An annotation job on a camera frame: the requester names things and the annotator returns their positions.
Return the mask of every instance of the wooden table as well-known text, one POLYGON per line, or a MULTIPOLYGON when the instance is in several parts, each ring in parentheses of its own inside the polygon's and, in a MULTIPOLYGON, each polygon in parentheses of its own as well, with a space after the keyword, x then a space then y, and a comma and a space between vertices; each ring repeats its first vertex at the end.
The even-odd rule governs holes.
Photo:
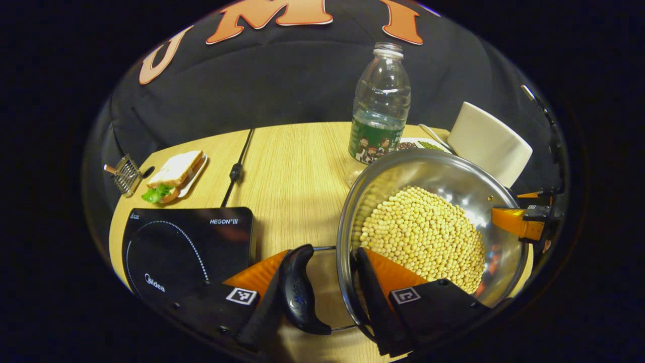
MULTIPOLYGON (((342 206, 349 192, 343 182, 350 122, 300 123, 256 129, 243 161, 241 181, 235 184, 228 207, 245 206, 259 222, 257 260, 303 244, 335 245, 342 206)), ((446 140, 449 132, 434 129, 446 140)), ((141 165, 160 168, 171 156, 201 149, 208 164, 190 192, 176 203, 158 206, 141 199, 147 188, 142 182, 130 198, 121 197, 110 226, 112 267, 128 286, 121 260, 123 232, 132 208, 219 207, 230 182, 228 173, 237 162, 248 130, 211 136, 157 151, 141 165)), ((403 137, 431 138, 416 125, 408 125, 403 137)), ((527 268, 516 293, 532 266, 530 249, 527 268)), ((317 316, 332 327, 353 324, 338 286, 334 251, 316 253, 307 274, 315 291, 317 316)), ((304 333, 289 323, 278 330, 282 347, 274 354, 282 362, 389 362, 377 346, 358 329, 334 332, 331 336, 304 333)))

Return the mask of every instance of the pot handle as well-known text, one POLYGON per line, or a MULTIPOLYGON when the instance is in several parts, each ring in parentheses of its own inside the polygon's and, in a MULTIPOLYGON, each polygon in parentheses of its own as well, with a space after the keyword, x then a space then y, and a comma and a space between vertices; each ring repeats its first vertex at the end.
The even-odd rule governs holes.
POLYGON ((311 334, 329 335, 332 329, 316 316, 313 288, 307 277, 307 262, 313 256, 311 244, 290 251, 280 264, 278 286, 286 317, 298 329, 311 334))

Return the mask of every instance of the black induction cooker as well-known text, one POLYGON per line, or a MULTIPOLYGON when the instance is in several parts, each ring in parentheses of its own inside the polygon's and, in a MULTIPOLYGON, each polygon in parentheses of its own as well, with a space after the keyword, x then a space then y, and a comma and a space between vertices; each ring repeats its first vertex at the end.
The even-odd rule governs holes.
POLYGON ((253 263, 253 213, 245 207, 135 208, 126 223, 122 254, 132 292, 168 307, 253 263))

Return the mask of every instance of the sandwich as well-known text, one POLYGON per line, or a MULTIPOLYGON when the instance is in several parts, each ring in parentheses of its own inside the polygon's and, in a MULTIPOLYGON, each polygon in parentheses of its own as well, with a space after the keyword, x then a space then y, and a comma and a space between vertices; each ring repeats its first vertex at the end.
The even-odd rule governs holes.
POLYGON ((148 191, 141 197, 150 203, 168 203, 178 197, 204 163, 204 152, 189 151, 171 157, 152 176, 146 186, 148 191))

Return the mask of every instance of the bottle label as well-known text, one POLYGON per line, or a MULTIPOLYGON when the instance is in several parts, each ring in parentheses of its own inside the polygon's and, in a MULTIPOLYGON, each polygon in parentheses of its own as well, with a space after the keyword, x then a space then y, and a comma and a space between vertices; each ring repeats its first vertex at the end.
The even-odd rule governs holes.
POLYGON ((364 164, 371 164, 381 156, 397 149, 401 130, 384 130, 352 121, 350 156, 364 164))

